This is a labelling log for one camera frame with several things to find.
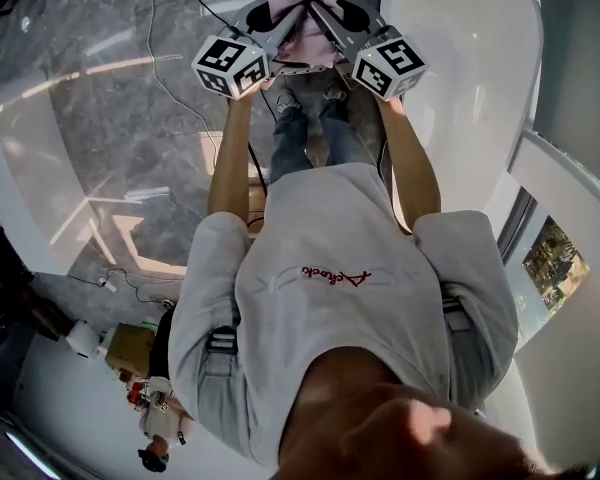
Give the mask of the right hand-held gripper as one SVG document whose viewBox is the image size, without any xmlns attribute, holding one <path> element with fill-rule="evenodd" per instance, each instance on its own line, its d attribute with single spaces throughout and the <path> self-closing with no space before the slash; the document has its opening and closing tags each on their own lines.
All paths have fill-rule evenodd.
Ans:
<svg viewBox="0 0 600 480">
<path fill-rule="evenodd" d="M 364 43 L 356 56 L 352 79 L 383 101 L 413 88 L 427 63 L 411 38 L 392 25 L 376 33 L 380 27 L 378 10 L 364 0 L 337 0 L 337 5 L 341 17 L 319 0 L 307 3 L 310 16 L 341 53 L 348 53 L 353 43 Z"/>
</svg>

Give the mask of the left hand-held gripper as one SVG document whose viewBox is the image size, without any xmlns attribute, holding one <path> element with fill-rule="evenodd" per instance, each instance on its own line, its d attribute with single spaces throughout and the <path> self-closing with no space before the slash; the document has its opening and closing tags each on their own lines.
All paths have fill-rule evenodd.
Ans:
<svg viewBox="0 0 600 480">
<path fill-rule="evenodd" d="M 254 0 L 237 14 L 237 22 L 210 35 L 191 67 L 205 90 L 240 100 L 275 79 L 270 66 L 280 49 L 297 34 L 306 3 L 275 11 L 268 0 Z"/>
</svg>

